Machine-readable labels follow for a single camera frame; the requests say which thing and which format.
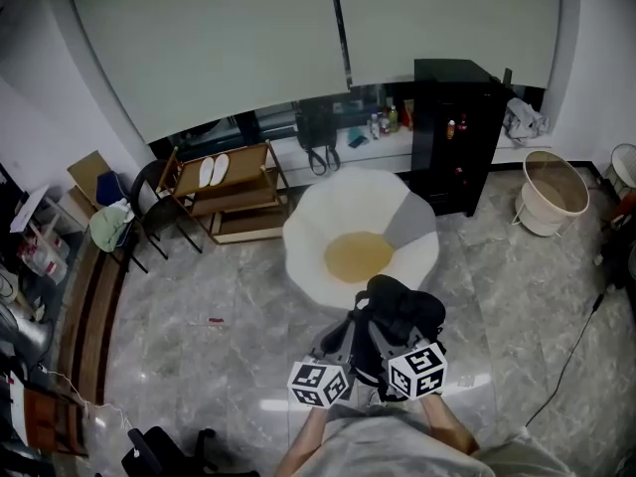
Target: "white trash can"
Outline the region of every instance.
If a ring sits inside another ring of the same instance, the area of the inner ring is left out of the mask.
[[[636,189],[636,146],[621,143],[614,147],[611,162],[602,178],[611,183],[620,199],[623,198],[623,192],[627,194]]]
[[[513,225],[523,223],[541,237],[560,237],[566,220],[569,224],[565,229],[587,210],[587,186],[569,163],[546,151],[526,156],[524,174],[526,183],[515,201]]]

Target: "forearm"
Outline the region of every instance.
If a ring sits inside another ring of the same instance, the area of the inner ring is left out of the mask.
[[[327,424],[327,409],[312,408],[305,425],[278,465],[275,477],[289,477],[300,468],[322,444]]]
[[[479,449],[471,432],[457,420],[457,417],[440,396],[425,396],[420,399],[420,402],[430,425],[430,435],[433,438],[464,454],[472,454]]]

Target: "white wall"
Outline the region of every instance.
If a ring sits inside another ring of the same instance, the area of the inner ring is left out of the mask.
[[[593,161],[602,172],[615,145],[636,144],[636,0],[579,0],[577,24],[576,0],[567,3],[542,110],[552,120],[552,151]],[[523,161],[527,153],[498,150],[495,162]]]
[[[140,167],[155,159],[133,125],[90,46],[73,0],[47,0],[83,82],[119,141]]]
[[[67,168],[98,150],[131,181],[137,160],[91,96],[48,0],[32,0],[0,46],[0,162],[27,191],[74,184]]]

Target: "bottle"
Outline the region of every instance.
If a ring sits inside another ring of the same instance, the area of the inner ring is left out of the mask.
[[[380,117],[380,134],[389,134],[389,114],[385,109],[382,116]]]
[[[51,257],[49,266],[47,266],[47,275],[53,279],[53,282],[60,284],[67,275],[68,267],[65,263],[57,261]]]
[[[371,114],[371,136],[374,139],[380,139],[380,121],[377,113]]]
[[[446,139],[453,139],[455,135],[455,120],[448,120],[448,125],[446,126]]]
[[[466,123],[466,113],[461,114],[461,121],[457,124],[457,131],[465,131],[468,129],[468,124]]]
[[[391,132],[398,132],[399,130],[399,115],[394,105],[391,106],[391,111],[389,112],[389,130]]]

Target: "plastic bottle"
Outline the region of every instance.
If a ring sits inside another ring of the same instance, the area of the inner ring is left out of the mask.
[[[380,117],[380,134],[389,134],[389,114],[385,110]]]
[[[64,281],[67,271],[68,267],[64,262],[57,261],[51,256],[51,261],[49,262],[49,266],[47,266],[47,275],[53,279],[53,282],[60,284]]]
[[[371,135],[374,139],[380,139],[380,121],[377,113],[371,114]]]
[[[464,132],[468,129],[468,124],[466,123],[466,113],[461,114],[461,121],[457,124],[457,130],[460,132]]]
[[[399,131],[399,115],[394,105],[391,106],[391,111],[389,111],[389,130],[391,132]]]
[[[69,248],[69,245],[64,241],[64,239],[61,238],[58,234],[56,234],[55,232],[51,232],[49,242],[62,258],[66,259],[67,257],[69,257],[69,252],[71,251],[71,249]]]
[[[453,139],[455,135],[455,120],[448,120],[448,125],[446,126],[446,138]]]
[[[38,245],[38,241],[35,237],[29,237],[20,246],[20,257],[24,264],[27,265],[33,272],[39,276],[44,276],[47,273],[47,261],[48,252],[43,245]]]

